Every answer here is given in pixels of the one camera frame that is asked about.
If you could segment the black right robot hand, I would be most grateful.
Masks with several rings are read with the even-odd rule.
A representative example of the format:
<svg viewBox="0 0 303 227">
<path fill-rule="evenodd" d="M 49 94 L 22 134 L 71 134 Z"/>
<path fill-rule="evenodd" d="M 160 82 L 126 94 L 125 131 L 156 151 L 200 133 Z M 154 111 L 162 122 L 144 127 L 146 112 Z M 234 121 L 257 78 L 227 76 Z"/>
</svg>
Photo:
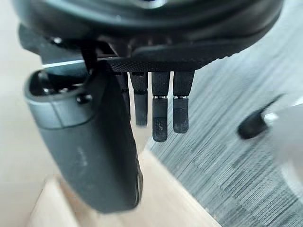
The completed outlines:
<svg viewBox="0 0 303 227">
<path fill-rule="evenodd" d="M 24 86 L 39 132 L 77 195 L 101 213 L 134 209 L 143 175 L 131 127 L 168 136 L 189 128 L 195 71 L 260 40 L 281 0 L 14 0 L 22 47 L 42 68 Z"/>
</svg>

